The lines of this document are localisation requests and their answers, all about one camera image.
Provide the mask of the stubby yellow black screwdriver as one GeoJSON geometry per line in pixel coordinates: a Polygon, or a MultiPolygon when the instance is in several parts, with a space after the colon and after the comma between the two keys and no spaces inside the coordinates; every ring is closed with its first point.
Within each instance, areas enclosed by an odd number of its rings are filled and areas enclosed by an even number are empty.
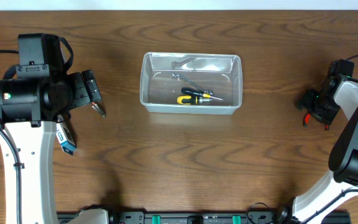
{"type": "Polygon", "coordinates": [[[203,98],[202,96],[182,95],[177,98],[177,103],[180,105],[203,105],[210,102],[210,98],[203,98]]]}

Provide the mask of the clear plastic container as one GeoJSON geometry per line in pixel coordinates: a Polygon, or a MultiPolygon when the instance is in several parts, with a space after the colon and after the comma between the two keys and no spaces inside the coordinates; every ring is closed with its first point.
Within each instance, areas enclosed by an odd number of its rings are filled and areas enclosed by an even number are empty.
{"type": "Polygon", "coordinates": [[[233,114],[242,105],[241,58],[148,52],[142,62],[140,102],[149,112],[233,114]]]}

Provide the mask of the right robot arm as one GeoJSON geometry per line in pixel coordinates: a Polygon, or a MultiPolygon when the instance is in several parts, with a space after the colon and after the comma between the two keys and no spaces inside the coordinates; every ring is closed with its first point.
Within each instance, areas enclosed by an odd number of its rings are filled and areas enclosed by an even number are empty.
{"type": "Polygon", "coordinates": [[[351,58],[331,62],[321,89],[309,89],[297,102],[307,109],[303,125],[315,118],[328,130],[339,111],[348,123],[334,144],[328,171],[306,193],[276,214],[277,223],[322,223],[336,208],[358,196],[358,79],[351,58]]]}

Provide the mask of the red handled pliers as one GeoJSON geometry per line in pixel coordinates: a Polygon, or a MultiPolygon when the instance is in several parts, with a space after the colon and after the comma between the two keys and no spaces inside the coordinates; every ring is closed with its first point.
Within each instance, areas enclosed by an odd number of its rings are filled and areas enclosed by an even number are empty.
{"type": "MultiPolygon", "coordinates": [[[[305,117],[303,118],[303,126],[304,126],[304,127],[307,127],[307,126],[308,126],[308,123],[309,123],[310,118],[311,118],[311,114],[307,113],[307,114],[305,115],[305,117]]],[[[329,125],[325,124],[325,125],[324,125],[324,129],[325,129],[326,131],[329,131],[329,125]]]]}

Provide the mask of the slim black yellow screwdriver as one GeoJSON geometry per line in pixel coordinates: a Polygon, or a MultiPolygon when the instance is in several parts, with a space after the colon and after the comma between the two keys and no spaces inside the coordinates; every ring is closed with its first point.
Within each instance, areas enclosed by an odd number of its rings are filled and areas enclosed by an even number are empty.
{"type": "Polygon", "coordinates": [[[203,97],[203,98],[210,98],[210,99],[213,99],[213,100],[224,101],[224,99],[222,99],[222,98],[218,98],[218,97],[212,96],[210,94],[207,94],[205,92],[195,90],[195,89],[192,89],[192,88],[188,88],[188,87],[182,88],[181,92],[186,94],[186,95],[199,96],[199,97],[203,97]]]}

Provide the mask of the silver combination wrench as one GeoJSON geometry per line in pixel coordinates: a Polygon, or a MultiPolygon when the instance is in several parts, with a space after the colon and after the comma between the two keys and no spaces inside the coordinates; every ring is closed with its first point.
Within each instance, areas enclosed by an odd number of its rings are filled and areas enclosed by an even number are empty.
{"type": "Polygon", "coordinates": [[[209,95],[214,95],[213,90],[204,89],[204,88],[200,87],[195,82],[189,80],[187,77],[185,77],[183,75],[180,75],[178,73],[173,73],[173,72],[171,73],[171,75],[172,75],[172,78],[183,80],[184,82],[187,82],[188,84],[190,84],[191,86],[195,87],[197,90],[202,91],[203,93],[207,93],[209,95]]]}

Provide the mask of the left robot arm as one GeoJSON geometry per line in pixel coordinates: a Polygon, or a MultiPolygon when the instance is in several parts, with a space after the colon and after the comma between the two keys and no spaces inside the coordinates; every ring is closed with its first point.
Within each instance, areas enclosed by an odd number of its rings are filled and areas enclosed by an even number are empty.
{"type": "Polygon", "coordinates": [[[58,116],[101,100],[91,70],[67,74],[47,64],[19,65],[0,80],[0,145],[7,223],[58,223],[53,147],[58,116]]]}

